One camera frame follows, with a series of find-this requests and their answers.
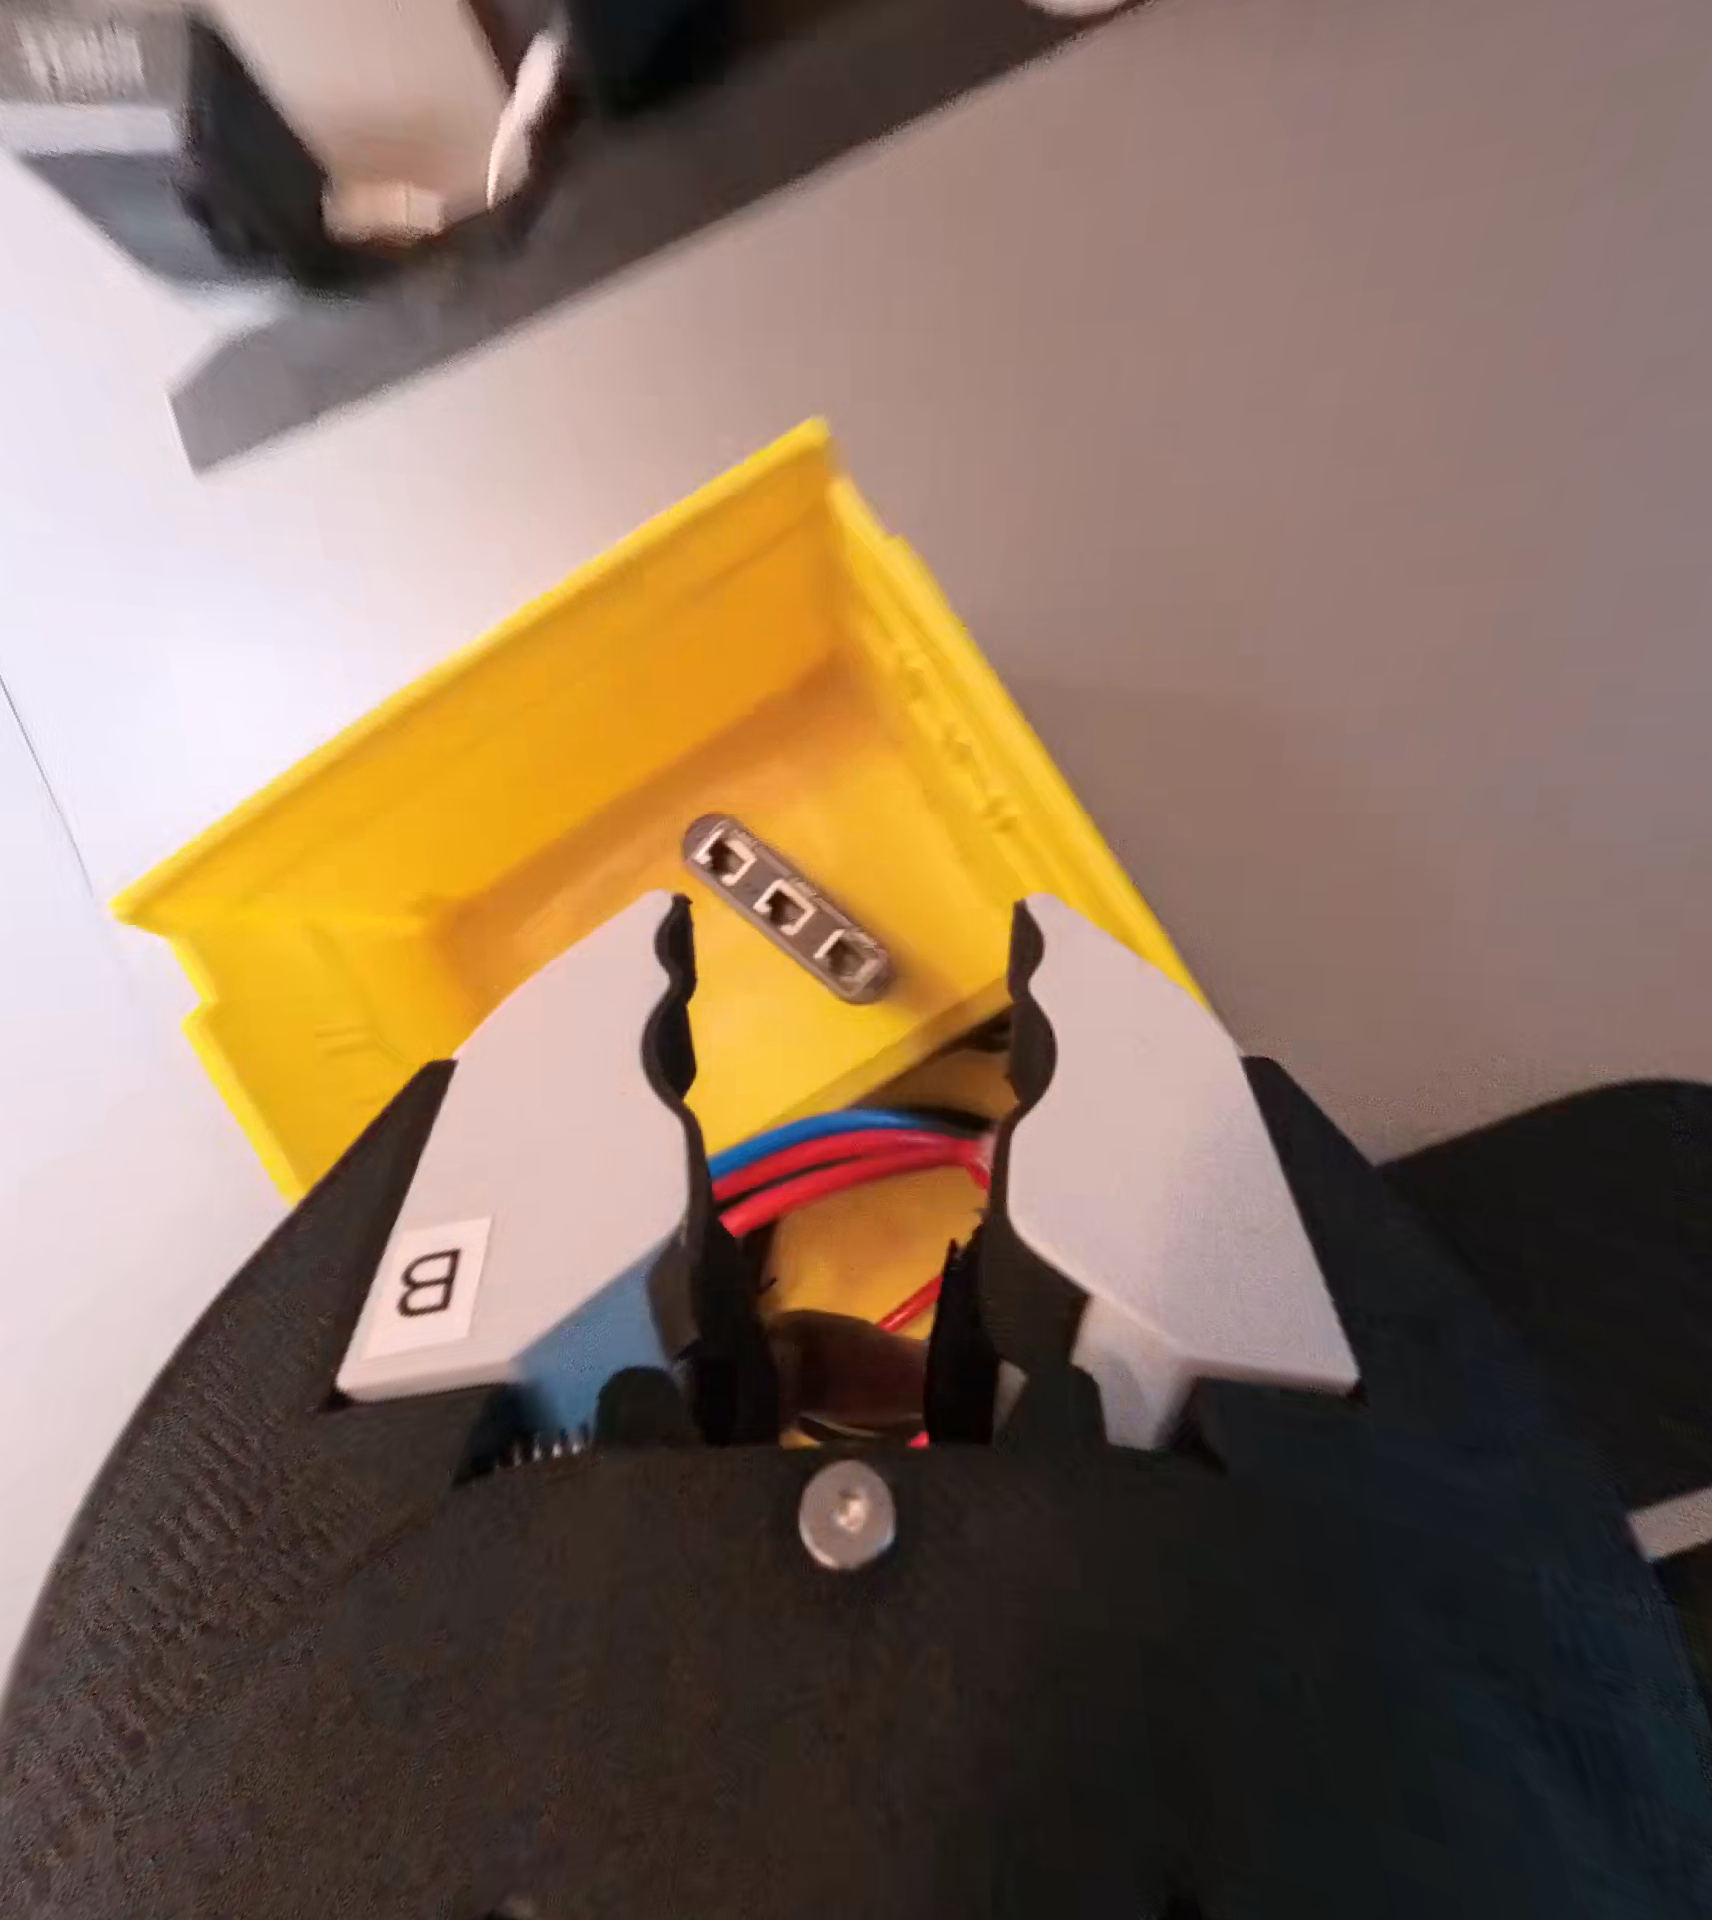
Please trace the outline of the person's left hand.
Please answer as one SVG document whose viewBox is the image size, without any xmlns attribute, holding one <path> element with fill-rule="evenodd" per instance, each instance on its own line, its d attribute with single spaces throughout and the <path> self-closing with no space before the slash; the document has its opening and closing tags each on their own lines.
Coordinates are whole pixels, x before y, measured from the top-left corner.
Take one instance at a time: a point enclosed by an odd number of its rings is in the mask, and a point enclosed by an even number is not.
<svg viewBox="0 0 1712 1920">
<path fill-rule="evenodd" d="M 774 1314 L 765 1338 L 782 1432 L 904 1444 L 923 1432 L 923 1340 L 813 1307 Z"/>
</svg>

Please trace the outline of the yellow plastic bin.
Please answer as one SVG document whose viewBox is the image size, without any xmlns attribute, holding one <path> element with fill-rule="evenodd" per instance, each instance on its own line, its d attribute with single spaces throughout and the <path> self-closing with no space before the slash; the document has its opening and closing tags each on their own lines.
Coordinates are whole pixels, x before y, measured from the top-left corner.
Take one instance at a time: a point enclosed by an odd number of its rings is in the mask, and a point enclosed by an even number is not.
<svg viewBox="0 0 1712 1920">
<path fill-rule="evenodd" d="M 843 1004 L 707 891 L 683 830 L 724 812 L 894 958 Z M 692 1352 L 596 1404 L 505 1385 L 336 1388 L 460 1045 L 644 893 L 689 902 L 685 1020 L 710 1217 Z M 1011 915 L 1052 895 L 1195 992 L 1171 938 L 906 539 L 805 424 L 246 799 L 115 915 L 168 942 L 186 1032 L 296 1199 L 158 1383 L 241 1385 L 269 1432 L 358 1413 L 430 1471 L 586 1440 L 782 1444 L 771 1315 L 925 1343 L 925 1444 L 985 1444 L 973 1237 L 1009 1081 Z"/>
</svg>

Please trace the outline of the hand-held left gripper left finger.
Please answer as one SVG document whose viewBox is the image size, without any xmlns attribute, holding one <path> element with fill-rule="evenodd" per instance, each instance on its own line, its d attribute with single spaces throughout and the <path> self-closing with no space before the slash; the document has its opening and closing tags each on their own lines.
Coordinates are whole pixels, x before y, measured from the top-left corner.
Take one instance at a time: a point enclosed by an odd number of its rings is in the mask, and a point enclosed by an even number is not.
<svg viewBox="0 0 1712 1920">
<path fill-rule="evenodd" d="M 594 1406 L 697 1342 L 692 902 L 645 891 L 462 1041 L 336 1376 L 354 1404 Z"/>
</svg>

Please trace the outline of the black ethernet hub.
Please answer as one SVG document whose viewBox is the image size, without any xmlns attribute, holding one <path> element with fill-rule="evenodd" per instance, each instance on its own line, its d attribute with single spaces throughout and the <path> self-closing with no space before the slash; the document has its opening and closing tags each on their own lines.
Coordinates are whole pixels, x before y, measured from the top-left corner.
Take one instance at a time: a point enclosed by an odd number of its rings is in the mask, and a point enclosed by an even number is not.
<svg viewBox="0 0 1712 1920">
<path fill-rule="evenodd" d="M 837 1002 L 875 1004 L 891 992 L 891 949 L 739 818 L 695 815 L 681 831 L 680 862 Z"/>
</svg>

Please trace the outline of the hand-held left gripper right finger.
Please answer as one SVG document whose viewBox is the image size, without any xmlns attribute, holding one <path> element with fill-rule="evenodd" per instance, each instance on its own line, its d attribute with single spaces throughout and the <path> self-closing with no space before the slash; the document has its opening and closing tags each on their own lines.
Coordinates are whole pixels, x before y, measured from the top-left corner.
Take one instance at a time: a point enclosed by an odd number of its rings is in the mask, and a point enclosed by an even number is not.
<svg viewBox="0 0 1712 1920">
<path fill-rule="evenodd" d="M 1106 1422 L 1362 1372 L 1251 1089 L 1190 987 L 1052 893 L 1011 907 L 1011 1115 L 971 1237 L 990 1418 L 1081 1369 Z"/>
</svg>

